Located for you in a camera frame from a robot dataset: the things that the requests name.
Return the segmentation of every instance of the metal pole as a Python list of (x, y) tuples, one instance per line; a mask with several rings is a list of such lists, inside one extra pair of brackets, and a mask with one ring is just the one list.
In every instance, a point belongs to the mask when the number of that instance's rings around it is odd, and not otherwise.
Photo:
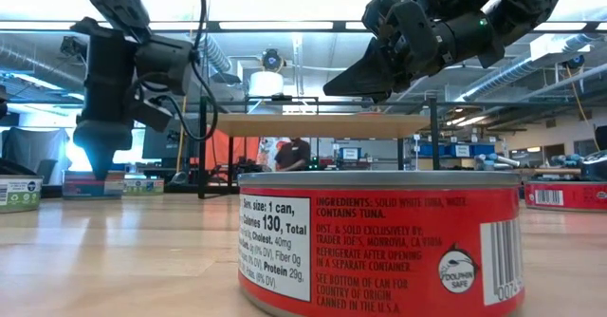
[(228, 140), (228, 188), (231, 189), (232, 177), (234, 175), (234, 137)]
[(438, 113), (436, 111), (436, 98), (429, 98), (430, 105), (430, 132), (432, 135), (432, 169), (440, 170), (440, 156), (438, 154)]
[[(200, 136), (207, 135), (207, 98), (200, 97), (200, 114), (198, 115), (198, 133)], [(200, 141), (198, 143), (198, 198), (205, 198), (205, 190), (207, 187), (207, 176), (205, 176), (205, 168), (207, 167), (207, 142)]]
[(405, 140), (398, 138), (396, 140), (396, 154), (398, 156), (398, 171), (405, 170)]

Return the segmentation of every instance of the ceiling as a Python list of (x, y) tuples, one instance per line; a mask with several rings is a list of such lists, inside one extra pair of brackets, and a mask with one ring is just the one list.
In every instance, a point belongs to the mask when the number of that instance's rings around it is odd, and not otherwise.
[[(153, 21), (175, 21), (188, 20), (197, 15), (199, 11), (199, 0), (142, 0)], [(209, 16), (213, 21), (297, 21), (297, 20), (358, 20), (362, 15), (365, 5), (369, 0), (209, 0)], [(584, 21), (603, 18), (604, 0), (560, 0), (553, 13), (552, 21)], [(2, 0), (0, 2), (0, 21), (2, 20), (66, 20), (77, 21), (83, 16), (102, 19), (98, 12), (92, 8), (88, 0)], [(67, 60), (59, 52), (59, 46), (63, 37), (68, 33), (0, 33), (0, 45), (8, 43), (17, 45), (28, 50), (41, 59), (52, 61), (54, 64), (62, 64), (61, 69), (78, 74), (83, 77), (84, 66), (77, 59)], [(220, 46), (223, 53), (233, 60), (241, 61), (245, 67), (245, 75), (260, 70), (259, 62), (253, 57), (259, 58), (267, 48), (276, 48), (280, 55), (296, 65), (302, 66), (303, 94), (305, 96), (319, 96), (325, 101), (352, 100), (352, 98), (325, 98), (322, 86), (338, 75), (339, 70), (346, 68), (357, 61), (365, 51), (369, 40), (372, 38), (368, 33), (332, 33), (332, 32), (301, 32), (302, 61), (297, 64), (294, 60), (294, 33), (293, 32), (234, 32), (234, 33), (212, 33), (211, 37)], [(424, 80), (416, 85), (405, 95), (394, 94), (390, 99), (392, 102), (423, 101), (428, 95), (437, 94), (439, 100), (444, 100), (446, 87), (469, 87), (478, 79), (490, 72), (495, 72), (497, 67), (505, 66), (513, 59), (520, 57), (529, 51), (529, 44), (538, 34), (530, 34), (506, 49), (506, 57), (489, 69), (483, 69), (477, 59), (470, 59), (464, 63), (466, 67), (445, 69), (437, 75)], [(78, 36), (84, 42), (86, 37)], [(607, 53), (604, 43), (597, 43), (589, 53), (585, 54), (585, 67), (590, 69), (607, 63)], [(6, 67), (0, 59), (0, 67)], [(555, 82), (553, 65), (546, 65), (530, 76), (523, 77), (520, 81), (510, 86), (523, 87), (528, 92), (550, 85)], [(297, 95), (295, 90), (295, 68), (288, 66), (281, 74), (285, 77), (285, 93)], [(32, 85), (21, 79), (5, 80), (11, 99), (28, 103), (56, 101), (58, 103), (81, 103), (81, 101), (67, 97), (66, 91), (50, 90), (43, 86)], [(584, 87), (589, 93), (600, 90), (603, 87), (602, 77), (588, 79), (588, 85)], [(219, 101), (239, 101), (244, 96), (243, 86), (225, 86), (214, 84), (212, 89)], [(560, 88), (539, 98), (556, 102), (570, 102), (574, 99), (570, 87)], [(195, 103), (195, 93), (191, 100)], [(507, 95), (500, 96), (500, 100), (509, 98)], [(391, 113), (408, 112), (407, 107), (393, 107)], [(359, 107), (323, 106), (324, 111), (355, 111)], [(512, 109), (502, 111), (512, 114)]]

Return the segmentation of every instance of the person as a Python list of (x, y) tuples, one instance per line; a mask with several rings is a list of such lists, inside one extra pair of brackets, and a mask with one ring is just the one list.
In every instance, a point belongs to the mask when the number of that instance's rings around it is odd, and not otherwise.
[(276, 171), (302, 171), (310, 161), (310, 144), (301, 138), (291, 138), (274, 158)]

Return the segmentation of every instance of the can lid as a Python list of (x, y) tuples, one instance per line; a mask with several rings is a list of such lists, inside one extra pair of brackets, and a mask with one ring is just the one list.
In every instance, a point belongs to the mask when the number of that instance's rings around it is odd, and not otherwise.
[(253, 173), (238, 178), (243, 187), (511, 187), (515, 173), (493, 171), (319, 171)]

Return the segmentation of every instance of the wooden board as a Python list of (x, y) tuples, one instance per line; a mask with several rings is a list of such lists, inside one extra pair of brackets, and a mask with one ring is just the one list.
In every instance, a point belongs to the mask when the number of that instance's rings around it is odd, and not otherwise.
[(408, 137), (429, 124), (429, 117), (417, 115), (222, 114), (217, 129), (231, 137), (391, 139)]
[[(0, 316), (266, 316), (238, 289), (238, 210), (165, 195), (0, 214)], [(521, 209), (523, 316), (605, 315), (606, 219)]]

